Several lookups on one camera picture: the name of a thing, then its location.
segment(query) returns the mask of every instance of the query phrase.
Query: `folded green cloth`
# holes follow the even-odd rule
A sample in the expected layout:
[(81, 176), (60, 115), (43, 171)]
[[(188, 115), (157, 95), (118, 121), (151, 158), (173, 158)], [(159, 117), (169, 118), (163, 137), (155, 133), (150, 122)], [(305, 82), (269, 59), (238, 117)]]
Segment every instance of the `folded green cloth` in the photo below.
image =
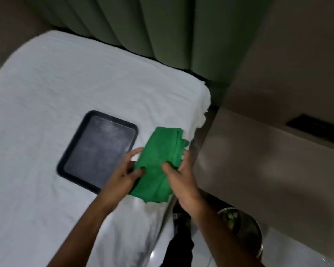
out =
[(183, 130), (180, 128), (157, 127), (148, 140), (135, 169), (144, 167), (146, 173), (138, 181), (130, 195), (147, 202), (167, 202), (172, 189), (167, 176), (161, 169), (163, 162), (170, 162), (178, 168), (183, 150), (188, 141), (182, 139)]

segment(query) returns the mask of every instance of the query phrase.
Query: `person's right arm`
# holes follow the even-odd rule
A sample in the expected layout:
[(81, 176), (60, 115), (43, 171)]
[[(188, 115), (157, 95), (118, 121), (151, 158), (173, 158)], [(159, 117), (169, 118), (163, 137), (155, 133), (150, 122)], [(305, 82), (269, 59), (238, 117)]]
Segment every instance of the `person's right arm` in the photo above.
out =
[(261, 267), (263, 264), (244, 250), (237, 237), (223, 224), (216, 212), (201, 196), (192, 170), (189, 151), (178, 170), (168, 162), (162, 164), (169, 184), (182, 208), (193, 218), (218, 267)]

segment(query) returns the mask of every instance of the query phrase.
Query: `white bed sheet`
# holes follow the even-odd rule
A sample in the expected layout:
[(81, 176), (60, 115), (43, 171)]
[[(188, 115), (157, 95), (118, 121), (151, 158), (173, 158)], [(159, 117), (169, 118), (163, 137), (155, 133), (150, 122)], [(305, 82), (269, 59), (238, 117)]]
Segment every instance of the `white bed sheet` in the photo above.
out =
[[(157, 126), (190, 141), (209, 104), (195, 77), (87, 38), (50, 31), (16, 50), (0, 69), (0, 266), (45, 266), (96, 197), (55, 171), (88, 111), (136, 124), (136, 148)], [(125, 197), (88, 265), (143, 265), (166, 206)]]

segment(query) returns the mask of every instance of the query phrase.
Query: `forearm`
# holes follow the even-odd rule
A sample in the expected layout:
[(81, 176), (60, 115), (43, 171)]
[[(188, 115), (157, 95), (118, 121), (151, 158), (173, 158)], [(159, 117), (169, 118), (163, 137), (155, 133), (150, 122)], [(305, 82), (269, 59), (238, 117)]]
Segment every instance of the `forearm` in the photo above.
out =
[(192, 215), (218, 267), (261, 267), (262, 263), (241, 246), (216, 212), (204, 201)]
[(47, 267), (86, 266), (98, 231), (112, 210), (113, 206), (96, 197)]

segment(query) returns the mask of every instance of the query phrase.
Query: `baking tray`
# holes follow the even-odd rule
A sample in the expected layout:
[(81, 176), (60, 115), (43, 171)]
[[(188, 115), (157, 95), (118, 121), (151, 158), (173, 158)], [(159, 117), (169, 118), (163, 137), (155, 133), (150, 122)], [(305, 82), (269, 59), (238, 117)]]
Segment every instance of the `baking tray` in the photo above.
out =
[(136, 125), (98, 111), (83, 118), (57, 166), (57, 173), (99, 193), (133, 147)]

